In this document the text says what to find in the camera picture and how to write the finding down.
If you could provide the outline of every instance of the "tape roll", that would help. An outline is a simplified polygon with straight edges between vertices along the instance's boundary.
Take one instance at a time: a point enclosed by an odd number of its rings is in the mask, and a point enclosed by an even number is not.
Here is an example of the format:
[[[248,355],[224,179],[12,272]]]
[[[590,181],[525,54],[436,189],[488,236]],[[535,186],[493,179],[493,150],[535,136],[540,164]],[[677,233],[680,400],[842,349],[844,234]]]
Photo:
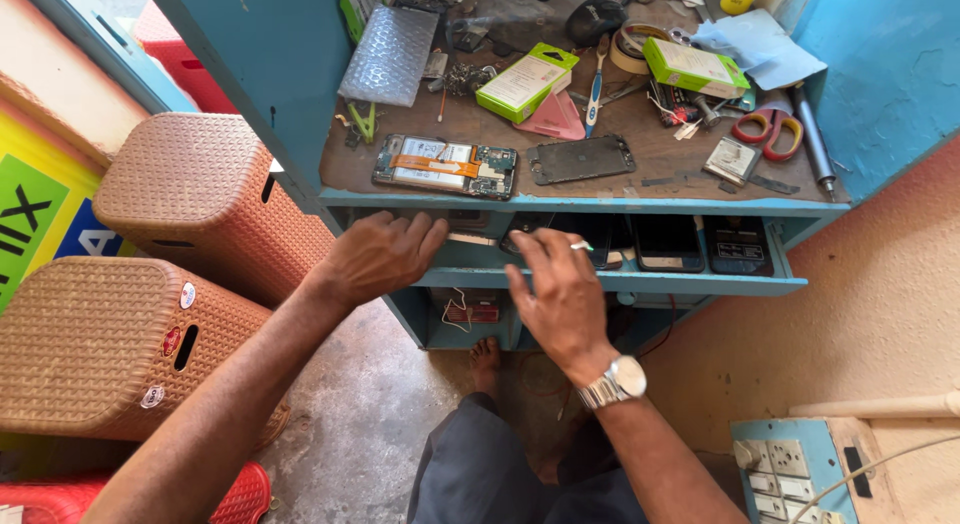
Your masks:
[[[609,59],[613,61],[621,70],[630,72],[630,74],[646,75],[650,73],[650,67],[643,59],[641,52],[642,43],[636,40],[636,36],[645,36],[646,38],[661,39],[670,41],[670,36],[666,31],[658,29],[652,25],[628,19],[620,27],[620,30],[613,34],[613,41],[610,43]]]

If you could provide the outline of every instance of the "bubble wrap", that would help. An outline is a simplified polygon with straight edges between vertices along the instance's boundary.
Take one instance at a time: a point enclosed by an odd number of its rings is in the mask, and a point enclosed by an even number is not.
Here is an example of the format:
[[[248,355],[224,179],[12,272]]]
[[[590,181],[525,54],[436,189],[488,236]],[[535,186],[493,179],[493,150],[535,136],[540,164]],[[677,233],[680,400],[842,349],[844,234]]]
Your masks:
[[[386,6],[373,9],[337,93],[412,107],[439,20],[438,14]]]

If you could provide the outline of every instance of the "gray floor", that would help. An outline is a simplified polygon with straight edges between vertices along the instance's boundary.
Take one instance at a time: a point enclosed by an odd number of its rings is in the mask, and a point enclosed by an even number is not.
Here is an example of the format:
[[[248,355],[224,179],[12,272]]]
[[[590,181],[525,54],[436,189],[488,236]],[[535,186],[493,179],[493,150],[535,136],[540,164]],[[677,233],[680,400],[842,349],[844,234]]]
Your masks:
[[[473,331],[484,335],[482,325]],[[504,356],[500,407],[537,465],[582,405],[571,396],[558,421],[564,393],[525,391],[521,359]],[[357,309],[294,384],[286,430],[256,456],[280,506],[261,522],[403,522],[426,434],[472,391],[467,364],[466,352],[418,351],[381,300]],[[546,356],[524,366],[535,392],[564,380]]]

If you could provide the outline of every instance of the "metal watch strap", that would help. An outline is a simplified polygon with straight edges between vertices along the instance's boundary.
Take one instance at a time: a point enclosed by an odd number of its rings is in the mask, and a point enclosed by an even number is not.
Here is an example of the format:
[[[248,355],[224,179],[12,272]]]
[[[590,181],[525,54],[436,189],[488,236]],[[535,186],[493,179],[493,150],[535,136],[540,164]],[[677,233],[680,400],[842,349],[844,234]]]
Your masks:
[[[583,404],[590,409],[596,409],[613,404],[614,402],[619,402],[627,396],[607,374],[604,374],[600,379],[586,387],[577,389],[577,392],[580,393]]]

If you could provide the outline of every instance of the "white pipe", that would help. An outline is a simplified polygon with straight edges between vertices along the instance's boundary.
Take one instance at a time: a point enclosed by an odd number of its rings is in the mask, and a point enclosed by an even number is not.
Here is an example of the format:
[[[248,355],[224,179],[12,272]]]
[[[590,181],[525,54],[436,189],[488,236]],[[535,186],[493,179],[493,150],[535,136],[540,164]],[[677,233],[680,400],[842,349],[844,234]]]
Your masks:
[[[790,407],[791,417],[960,417],[960,390],[936,396],[848,400]]]

